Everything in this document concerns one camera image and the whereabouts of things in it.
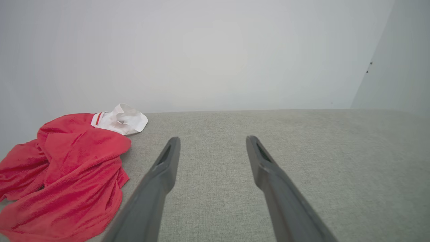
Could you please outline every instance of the white wall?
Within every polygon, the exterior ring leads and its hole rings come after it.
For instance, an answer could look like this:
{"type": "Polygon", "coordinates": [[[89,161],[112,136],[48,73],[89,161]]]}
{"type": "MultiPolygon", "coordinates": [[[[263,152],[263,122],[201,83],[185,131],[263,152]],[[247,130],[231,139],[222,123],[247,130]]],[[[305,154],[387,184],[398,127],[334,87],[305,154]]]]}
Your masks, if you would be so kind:
{"type": "Polygon", "coordinates": [[[430,117],[430,1],[397,0],[353,108],[430,117]]]}
{"type": "Polygon", "coordinates": [[[393,0],[0,0],[1,153],[60,115],[349,108],[393,0]]]}

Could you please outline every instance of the red cloth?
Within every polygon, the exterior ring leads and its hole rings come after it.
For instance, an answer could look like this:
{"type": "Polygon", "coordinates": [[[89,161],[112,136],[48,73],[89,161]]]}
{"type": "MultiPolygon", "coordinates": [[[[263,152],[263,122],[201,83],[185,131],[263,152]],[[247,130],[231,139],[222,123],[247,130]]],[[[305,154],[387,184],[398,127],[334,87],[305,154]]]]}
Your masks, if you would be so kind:
{"type": "Polygon", "coordinates": [[[127,137],[91,126],[94,114],[73,114],[41,127],[0,163],[0,233],[12,242],[86,241],[103,232],[129,177],[120,154],[127,137]]]}

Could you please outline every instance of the clothing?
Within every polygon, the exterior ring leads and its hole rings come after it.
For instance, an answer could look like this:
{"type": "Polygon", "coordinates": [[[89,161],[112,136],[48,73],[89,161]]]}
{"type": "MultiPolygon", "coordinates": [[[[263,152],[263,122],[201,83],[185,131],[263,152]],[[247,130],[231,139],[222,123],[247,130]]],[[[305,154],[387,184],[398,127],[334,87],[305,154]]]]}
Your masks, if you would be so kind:
{"type": "Polygon", "coordinates": [[[142,132],[147,123],[145,115],[125,103],[118,104],[112,112],[96,113],[91,120],[94,127],[122,135],[142,132]]]}
{"type": "Polygon", "coordinates": [[[120,155],[127,137],[91,125],[95,114],[62,116],[0,163],[0,233],[12,242],[86,241],[118,210],[129,177],[120,155]]]}

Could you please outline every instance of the gray upholstery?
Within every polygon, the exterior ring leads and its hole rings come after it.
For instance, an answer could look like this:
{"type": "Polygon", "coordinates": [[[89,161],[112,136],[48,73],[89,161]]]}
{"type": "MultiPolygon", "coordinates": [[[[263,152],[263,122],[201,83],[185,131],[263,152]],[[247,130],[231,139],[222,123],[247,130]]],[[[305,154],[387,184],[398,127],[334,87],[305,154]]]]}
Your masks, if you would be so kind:
{"type": "Polygon", "coordinates": [[[252,178],[247,135],[260,139],[339,241],[430,238],[428,120],[376,110],[146,115],[147,127],[130,137],[132,147],[122,156],[130,176],[123,205],[169,138],[180,137],[161,242],[275,241],[252,178]]]}

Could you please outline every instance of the white cloth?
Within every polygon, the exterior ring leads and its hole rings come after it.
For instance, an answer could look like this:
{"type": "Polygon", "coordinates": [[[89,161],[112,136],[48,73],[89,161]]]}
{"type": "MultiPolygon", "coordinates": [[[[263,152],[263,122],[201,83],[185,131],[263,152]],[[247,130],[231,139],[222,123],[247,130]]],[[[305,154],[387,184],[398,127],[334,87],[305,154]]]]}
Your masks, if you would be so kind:
{"type": "Polygon", "coordinates": [[[91,125],[97,128],[111,130],[122,135],[142,132],[148,123],[148,118],[131,106],[120,103],[112,112],[96,113],[91,125]]]}

